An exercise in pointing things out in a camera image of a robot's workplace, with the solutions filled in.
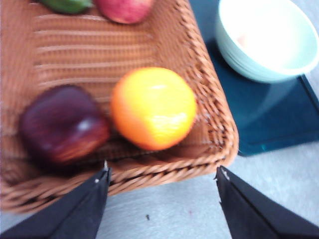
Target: wicker basket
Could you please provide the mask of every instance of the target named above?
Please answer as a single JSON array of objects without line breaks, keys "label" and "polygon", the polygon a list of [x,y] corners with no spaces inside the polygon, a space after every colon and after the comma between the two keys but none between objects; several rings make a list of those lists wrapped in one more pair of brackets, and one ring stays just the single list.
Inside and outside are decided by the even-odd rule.
[{"label": "wicker basket", "polygon": [[[1,208],[39,210],[90,177],[107,159],[109,194],[214,172],[238,150],[238,133],[188,0],[157,0],[146,21],[109,22],[96,9],[53,14],[39,3],[1,0]],[[110,91],[127,71],[170,68],[196,93],[198,115],[188,137],[161,152],[142,151],[114,134],[74,175],[58,176],[32,164],[17,136],[20,113],[41,92],[75,84],[105,114]]]}]

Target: gray floor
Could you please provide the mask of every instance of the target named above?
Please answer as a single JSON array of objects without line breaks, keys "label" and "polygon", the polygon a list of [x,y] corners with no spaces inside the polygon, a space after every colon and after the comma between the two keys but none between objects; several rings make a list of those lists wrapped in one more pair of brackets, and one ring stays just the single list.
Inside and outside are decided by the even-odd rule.
[{"label": "gray floor", "polygon": [[[319,0],[294,0],[319,32]],[[319,66],[308,74],[319,96]],[[319,225],[319,142],[238,156],[230,170],[271,199]],[[230,239],[214,175],[110,197],[97,239]],[[29,215],[1,213],[1,231]]]}]

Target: red apple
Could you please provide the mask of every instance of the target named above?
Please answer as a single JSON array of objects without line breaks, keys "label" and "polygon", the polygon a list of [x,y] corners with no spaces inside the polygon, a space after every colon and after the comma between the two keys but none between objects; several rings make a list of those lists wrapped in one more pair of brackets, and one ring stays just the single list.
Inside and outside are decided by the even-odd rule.
[{"label": "red apple", "polygon": [[93,99],[76,86],[40,95],[21,115],[19,133],[32,158],[42,165],[67,165],[104,143],[110,126]]},{"label": "red apple", "polygon": [[151,12],[155,0],[95,0],[100,12],[119,23],[141,22]]}]

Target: blue cutting board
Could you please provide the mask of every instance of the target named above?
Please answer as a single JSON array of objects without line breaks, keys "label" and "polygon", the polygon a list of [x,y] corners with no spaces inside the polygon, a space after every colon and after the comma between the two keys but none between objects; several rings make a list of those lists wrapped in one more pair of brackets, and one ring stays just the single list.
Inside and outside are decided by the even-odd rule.
[{"label": "blue cutting board", "polygon": [[190,0],[239,131],[239,154],[253,155],[319,140],[319,101],[305,76],[279,84],[236,73],[215,42],[218,0]]}]

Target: white bowl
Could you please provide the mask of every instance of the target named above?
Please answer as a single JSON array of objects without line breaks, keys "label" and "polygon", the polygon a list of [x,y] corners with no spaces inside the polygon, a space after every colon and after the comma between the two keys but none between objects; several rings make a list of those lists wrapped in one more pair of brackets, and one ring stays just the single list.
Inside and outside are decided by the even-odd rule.
[{"label": "white bowl", "polygon": [[222,56],[249,79],[281,82],[319,61],[318,34],[290,0],[220,0],[216,24]]}]

